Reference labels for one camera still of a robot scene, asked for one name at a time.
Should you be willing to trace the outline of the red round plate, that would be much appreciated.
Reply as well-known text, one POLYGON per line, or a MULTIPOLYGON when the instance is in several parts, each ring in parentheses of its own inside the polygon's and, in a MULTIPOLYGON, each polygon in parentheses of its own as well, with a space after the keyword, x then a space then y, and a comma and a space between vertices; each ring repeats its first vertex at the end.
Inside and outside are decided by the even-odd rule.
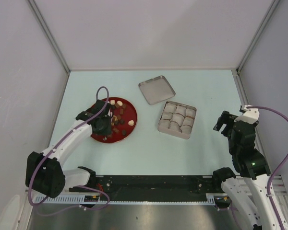
POLYGON ((112 138, 106 136, 91 135, 91 138, 101 143, 116 143, 127 138, 134 130, 137 124, 138 116, 134 105, 128 100, 121 97, 109 97, 109 103, 111 100, 122 101, 122 106, 111 105, 109 110, 111 118, 112 138), (134 125, 128 125, 130 120, 134 121, 134 125))

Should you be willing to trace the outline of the pink square tin box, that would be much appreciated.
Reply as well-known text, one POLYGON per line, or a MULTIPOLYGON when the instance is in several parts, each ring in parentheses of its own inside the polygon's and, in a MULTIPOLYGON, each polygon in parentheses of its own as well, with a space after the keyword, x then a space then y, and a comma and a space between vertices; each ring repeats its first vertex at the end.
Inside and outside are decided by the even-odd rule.
POLYGON ((157 129, 177 138, 189 139, 192 134, 197 109, 194 106, 166 101, 157 129))

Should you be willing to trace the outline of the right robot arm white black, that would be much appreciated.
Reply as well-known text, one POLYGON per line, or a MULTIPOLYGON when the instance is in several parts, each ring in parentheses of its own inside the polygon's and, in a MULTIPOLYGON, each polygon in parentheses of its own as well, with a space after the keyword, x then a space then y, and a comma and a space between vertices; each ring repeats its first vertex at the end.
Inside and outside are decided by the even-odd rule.
POLYGON ((242 114, 236 116, 223 111, 214 130, 221 131, 228 139, 235 171, 243 178, 251 195, 243 191, 229 167, 213 172, 212 188, 229 196, 250 230, 288 230, 288 222, 274 193, 267 161, 255 148, 259 110, 244 105, 240 112, 242 114))

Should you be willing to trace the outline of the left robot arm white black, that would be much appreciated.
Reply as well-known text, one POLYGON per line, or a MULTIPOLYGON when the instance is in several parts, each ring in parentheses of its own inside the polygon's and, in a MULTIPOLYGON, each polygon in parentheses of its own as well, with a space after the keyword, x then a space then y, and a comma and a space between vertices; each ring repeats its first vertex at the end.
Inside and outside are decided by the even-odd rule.
POLYGON ((63 170, 75 149, 92 134, 111 134, 111 105, 97 100, 94 106, 77 115, 72 127, 55 144, 27 158, 25 185, 43 195, 56 198, 63 190, 80 186, 85 191, 96 187, 95 172, 86 167, 63 170))

